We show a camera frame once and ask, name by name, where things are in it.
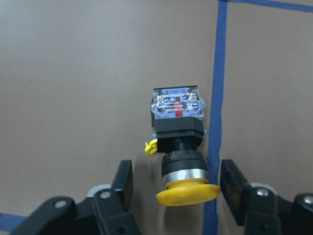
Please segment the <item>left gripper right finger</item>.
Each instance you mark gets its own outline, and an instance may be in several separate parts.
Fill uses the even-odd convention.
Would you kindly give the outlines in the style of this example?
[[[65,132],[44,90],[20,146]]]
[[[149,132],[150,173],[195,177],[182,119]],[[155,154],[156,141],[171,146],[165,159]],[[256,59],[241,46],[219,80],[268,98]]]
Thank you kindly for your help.
[[[220,186],[236,224],[245,235],[311,235],[313,195],[302,193],[293,201],[269,185],[250,183],[232,160],[222,160]]]

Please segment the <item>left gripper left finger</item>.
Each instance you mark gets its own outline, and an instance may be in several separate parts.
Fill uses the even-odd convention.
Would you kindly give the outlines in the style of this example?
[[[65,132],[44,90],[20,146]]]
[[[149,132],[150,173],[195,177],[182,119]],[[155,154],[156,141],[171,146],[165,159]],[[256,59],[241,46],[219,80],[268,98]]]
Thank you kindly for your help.
[[[66,196],[44,201],[12,231],[13,235],[139,235],[129,212],[133,194],[132,161],[122,160],[109,188],[80,203]]]

